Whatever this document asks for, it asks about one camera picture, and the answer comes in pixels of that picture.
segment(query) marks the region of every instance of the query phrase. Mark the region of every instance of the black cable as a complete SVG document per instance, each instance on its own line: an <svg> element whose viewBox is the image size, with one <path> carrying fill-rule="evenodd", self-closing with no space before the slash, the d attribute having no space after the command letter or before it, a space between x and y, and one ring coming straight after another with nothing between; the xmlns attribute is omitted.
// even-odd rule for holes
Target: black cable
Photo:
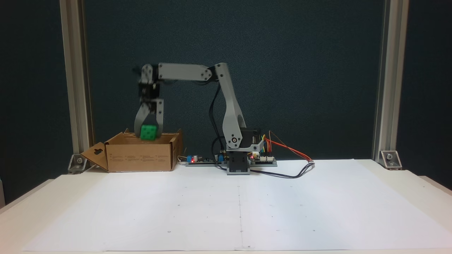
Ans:
<svg viewBox="0 0 452 254"><path fill-rule="evenodd" d="M215 131L215 133L217 135L217 139L220 140L221 150L224 150L225 148L223 146L223 142L220 139L220 132L218 131L217 124L215 123L215 118L213 117L213 105L215 104L215 99L217 98L218 93L220 92L220 89L221 89L221 86L220 86L220 84L218 84L218 88L217 88L217 91L215 93L215 96L213 97L212 103L210 103L209 118L210 118L210 123L212 124L213 129L214 129L214 131Z"/></svg>
<svg viewBox="0 0 452 254"><path fill-rule="evenodd" d="M253 169L251 169L250 171L251 172L255 172L255 173L261 173L261 174L281 177L281 178L296 179L296 178L299 178L302 175L304 175L306 173L307 169L310 168L311 166L314 167L314 165L315 165L314 162L310 162L310 163L306 164L306 166L304 166L297 175L293 175L293 176L292 175L286 175L286 174L279 174L279 173L275 173L275 172L267 172L267 171L262 171L262 170L253 170Z"/></svg>
<svg viewBox="0 0 452 254"><path fill-rule="evenodd" d="M225 137L224 137L224 136L218 136L218 137L216 137L216 138L213 140L212 146L210 147L210 151L212 152L212 159L213 159L213 161L215 162L215 164L217 165L217 167L218 167L219 169L221 169L221 170L225 170L225 171L226 171L227 169L221 167L221 166L218 164L217 160L215 160L215 155L213 154L213 146L214 146L215 142L216 142L217 140L221 139L221 138L225 138Z"/></svg>

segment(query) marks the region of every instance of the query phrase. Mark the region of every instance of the box flap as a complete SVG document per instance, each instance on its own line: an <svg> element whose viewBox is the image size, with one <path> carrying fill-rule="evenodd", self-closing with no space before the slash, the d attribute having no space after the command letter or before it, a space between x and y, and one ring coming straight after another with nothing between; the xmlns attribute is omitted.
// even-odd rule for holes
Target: box flap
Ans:
<svg viewBox="0 0 452 254"><path fill-rule="evenodd" d="M108 171L107 154L105 153L105 145L102 142L90 147L88 150L81 153L81 155L87 160Z"/></svg>
<svg viewBox="0 0 452 254"><path fill-rule="evenodd" d="M120 132L116 136L107 140L104 144L106 145L120 145L125 144L124 133Z"/></svg>

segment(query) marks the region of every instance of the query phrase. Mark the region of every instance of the electronic component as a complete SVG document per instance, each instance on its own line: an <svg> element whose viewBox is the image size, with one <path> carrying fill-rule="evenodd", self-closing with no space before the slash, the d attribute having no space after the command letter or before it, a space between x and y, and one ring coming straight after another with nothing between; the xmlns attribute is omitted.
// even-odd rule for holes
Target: electronic component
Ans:
<svg viewBox="0 0 452 254"><path fill-rule="evenodd" d="M242 142L240 143L240 147L246 148L250 147L254 144L258 144L260 142L260 129L250 129L250 128L240 128L240 132L242 133Z"/></svg>
<svg viewBox="0 0 452 254"><path fill-rule="evenodd" d="M203 160L199 160L200 156L198 156L198 161L194 161L193 157L192 156L190 156L190 157L191 157L190 161L184 162L186 167L212 167L212 166L216 166L217 163L221 167L227 167L228 166L228 162L227 161L215 162L214 160L212 160L210 158L204 158Z"/></svg>
<svg viewBox="0 0 452 254"><path fill-rule="evenodd" d="M278 164L273 156L261 156L258 159L250 158L250 167L278 167Z"/></svg>

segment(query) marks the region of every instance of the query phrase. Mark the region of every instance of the aluminum frame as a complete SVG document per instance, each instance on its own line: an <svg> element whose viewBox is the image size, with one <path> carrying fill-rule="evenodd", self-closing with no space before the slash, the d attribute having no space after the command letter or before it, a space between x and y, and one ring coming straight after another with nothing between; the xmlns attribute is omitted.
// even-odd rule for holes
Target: aluminum frame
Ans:
<svg viewBox="0 0 452 254"><path fill-rule="evenodd" d="M74 154L94 143L84 6L84 0L60 0ZM396 150L408 6L409 0L385 1L372 145L377 162L380 151Z"/></svg>
<svg viewBox="0 0 452 254"><path fill-rule="evenodd" d="M396 150L409 0L386 0L372 158Z"/></svg>
<svg viewBox="0 0 452 254"><path fill-rule="evenodd" d="M74 154L88 150L94 143L84 9L83 0L60 0Z"/></svg>

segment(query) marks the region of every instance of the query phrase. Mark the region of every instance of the cardboard box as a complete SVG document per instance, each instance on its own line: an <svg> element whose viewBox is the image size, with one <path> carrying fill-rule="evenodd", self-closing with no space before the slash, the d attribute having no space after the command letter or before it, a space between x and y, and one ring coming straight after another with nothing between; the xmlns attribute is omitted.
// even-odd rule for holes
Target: cardboard box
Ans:
<svg viewBox="0 0 452 254"><path fill-rule="evenodd" d="M163 133L154 141L141 140L126 130L81 155L108 172L172 171L182 147L182 130Z"/></svg>

